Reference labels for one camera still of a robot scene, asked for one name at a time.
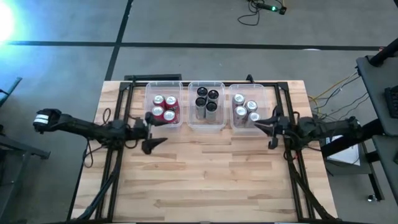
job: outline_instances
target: bright light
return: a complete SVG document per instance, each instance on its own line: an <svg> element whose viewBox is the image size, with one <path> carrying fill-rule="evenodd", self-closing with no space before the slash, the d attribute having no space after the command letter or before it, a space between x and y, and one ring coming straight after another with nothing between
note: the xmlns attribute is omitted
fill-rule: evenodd
<svg viewBox="0 0 398 224"><path fill-rule="evenodd" d="M0 1L0 42L10 38L14 32L14 16L10 7Z"/></svg>

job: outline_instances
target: can lid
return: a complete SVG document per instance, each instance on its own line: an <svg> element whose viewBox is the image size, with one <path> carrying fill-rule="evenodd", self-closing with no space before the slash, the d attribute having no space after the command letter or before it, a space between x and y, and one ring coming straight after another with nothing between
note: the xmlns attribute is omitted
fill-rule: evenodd
<svg viewBox="0 0 398 224"><path fill-rule="evenodd" d="M197 90L197 93L199 96L206 96L207 95L207 89L205 87L199 87Z"/></svg>
<svg viewBox="0 0 398 224"><path fill-rule="evenodd" d="M244 116L248 113L247 109L244 106L237 106L235 108L235 112L237 115Z"/></svg>
<svg viewBox="0 0 398 224"><path fill-rule="evenodd" d="M173 105L176 101L177 101L177 99L176 99L174 96L169 96L169 97L167 97L167 99L166 99L166 103L167 103L168 105Z"/></svg>
<svg viewBox="0 0 398 224"><path fill-rule="evenodd" d="M195 104L199 107L205 106L206 99L204 99L203 97L198 97L197 100L195 100Z"/></svg>
<svg viewBox="0 0 398 224"><path fill-rule="evenodd" d="M164 97L162 95L156 95L154 97L154 103L161 103L164 101Z"/></svg>
<svg viewBox="0 0 398 224"><path fill-rule="evenodd" d="M208 94L209 98L212 100L215 100L218 98L218 92L217 90L210 90L209 94Z"/></svg>
<svg viewBox="0 0 398 224"><path fill-rule="evenodd" d="M163 111L163 107L161 106L155 106L154 108L152 108L152 114L154 114L155 116L161 115Z"/></svg>
<svg viewBox="0 0 398 224"><path fill-rule="evenodd" d="M258 120L260 120L260 115L257 114L256 112L252 112L249 114L249 119L251 121L258 121Z"/></svg>
<svg viewBox="0 0 398 224"><path fill-rule="evenodd" d="M215 102L209 102L206 105L206 110L210 111L210 112L214 112L217 110L217 104Z"/></svg>
<svg viewBox="0 0 398 224"><path fill-rule="evenodd" d="M166 111L166 112L164 113L163 117L164 117L164 119L165 119L166 121L171 121L171 120L174 119L175 113L174 113L174 111Z"/></svg>
<svg viewBox="0 0 398 224"><path fill-rule="evenodd" d="M242 103L244 102L244 96L240 93L234 95L235 102Z"/></svg>
<svg viewBox="0 0 398 224"><path fill-rule="evenodd" d="M255 101L248 101L247 103L246 103L246 107L249 109L249 110L254 110L254 109L257 109L257 103L255 102Z"/></svg>

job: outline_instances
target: red soda can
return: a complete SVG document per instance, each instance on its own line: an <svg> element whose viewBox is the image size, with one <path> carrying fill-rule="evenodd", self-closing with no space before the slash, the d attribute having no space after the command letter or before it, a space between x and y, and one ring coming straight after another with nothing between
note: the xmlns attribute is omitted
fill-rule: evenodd
<svg viewBox="0 0 398 224"><path fill-rule="evenodd" d="M178 118L177 115L174 113L174 111L166 111L163 114L163 119L164 121L168 122L169 124L177 124L178 123Z"/></svg>
<svg viewBox="0 0 398 224"><path fill-rule="evenodd" d="M174 111L175 115L179 116L180 115L180 105L178 103L178 99L175 96L167 97L165 109Z"/></svg>
<svg viewBox="0 0 398 224"><path fill-rule="evenodd" d="M164 121L164 109L161 106L155 106L152 108L152 114L154 115L154 118L158 121Z"/></svg>
<svg viewBox="0 0 398 224"><path fill-rule="evenodd" d="M156 95L154 100L152 100L155 106L161 106L163 109L166 107L166 100L162 95Z"/></svg>

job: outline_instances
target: keyboard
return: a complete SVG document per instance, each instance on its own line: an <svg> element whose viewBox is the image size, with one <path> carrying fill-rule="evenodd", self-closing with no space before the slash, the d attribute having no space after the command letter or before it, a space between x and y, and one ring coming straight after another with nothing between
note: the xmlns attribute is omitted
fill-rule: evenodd
<svg viewBox="0 0 398 224"><path fill-rule="evenodd" d="M398 118L398 86L384 89L384 97L391 118Z"/></svg>

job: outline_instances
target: black can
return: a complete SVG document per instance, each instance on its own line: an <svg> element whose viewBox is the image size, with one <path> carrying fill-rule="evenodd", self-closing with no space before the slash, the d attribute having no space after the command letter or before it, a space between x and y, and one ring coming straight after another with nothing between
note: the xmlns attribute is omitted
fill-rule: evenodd
<svg viewBox="0 0 398 224"><path fill-rule="evenodd" d="M195 100L197 119L205 119L206 117L206 99L203 97Z"/></svg>
<svg viewBox="0 0 398 224"><path fill-rule="evenodd" d="M209 102L206 105L206 120L208 122L214 122L217 119L217 104L215 102Z"/></svg>
<svg viewBox="0 0 398 224"><path fill-rule="evenodd" d="M207 89L205 87L199 87L197 90L197 97L203 97L207 99Z"/></svg>
<svg viewBox="0 0 398 224"><path fill-rule="evenodd" d="M218 103L218 91L217 90L210 90L207 94L207 102L214 102Z"/></svg>

